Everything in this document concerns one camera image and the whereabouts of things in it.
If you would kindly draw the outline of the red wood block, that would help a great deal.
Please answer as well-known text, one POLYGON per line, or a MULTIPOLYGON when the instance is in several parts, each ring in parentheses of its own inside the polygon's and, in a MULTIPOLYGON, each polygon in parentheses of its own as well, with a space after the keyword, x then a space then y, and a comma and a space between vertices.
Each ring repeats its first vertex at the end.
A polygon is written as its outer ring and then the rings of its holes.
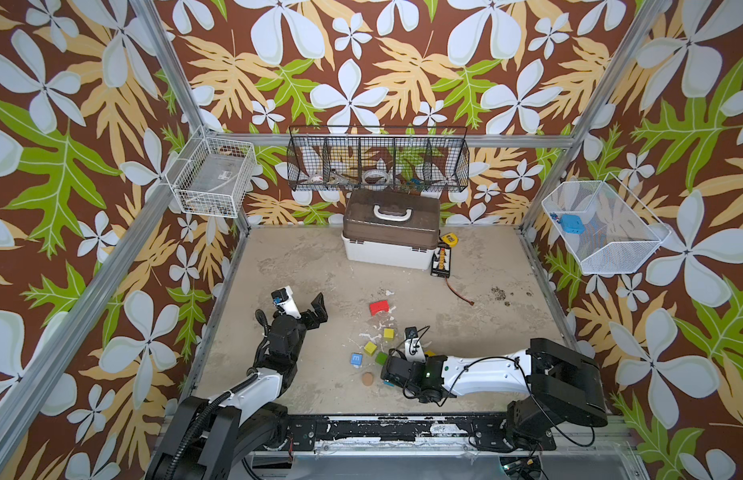
POLYGON ((387 300, 379 300, 369 305, 371 316, 376 316, 383 313, 389 313, 389 302, 387 300))

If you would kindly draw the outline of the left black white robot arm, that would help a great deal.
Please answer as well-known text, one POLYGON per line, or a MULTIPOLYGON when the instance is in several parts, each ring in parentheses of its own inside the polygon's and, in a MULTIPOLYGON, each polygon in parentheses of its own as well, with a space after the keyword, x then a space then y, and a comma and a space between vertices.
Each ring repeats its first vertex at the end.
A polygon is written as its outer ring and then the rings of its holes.
POLYGON ((178 407, 154 454, 147 479, 226 479, 235 463, 287 439, 289 414, 276 403, 292 385, 306 334, 329 320, 318 294, 299 310, 289 286, 272 293, 276 311, 259 309, 264 337, 243 381, 212 399, 190 396, 178 407))

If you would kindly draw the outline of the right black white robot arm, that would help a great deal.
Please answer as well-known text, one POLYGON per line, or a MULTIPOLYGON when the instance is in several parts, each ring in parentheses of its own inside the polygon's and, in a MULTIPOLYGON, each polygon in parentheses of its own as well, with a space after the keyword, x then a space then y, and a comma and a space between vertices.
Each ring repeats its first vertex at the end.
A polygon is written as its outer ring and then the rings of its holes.
POLYGON ((478 358, 429 355, 419 349, 419 338, 411 338, 402 350, 389 350, 381 380, 407 399, 439 407, 477 393, 523 395, 471 434, 473 447, 481 451, 553 450, 551 434, 561 424, 607 426, 599 366, 545 338, 533 338, 529 348, 515 353, 478 358))

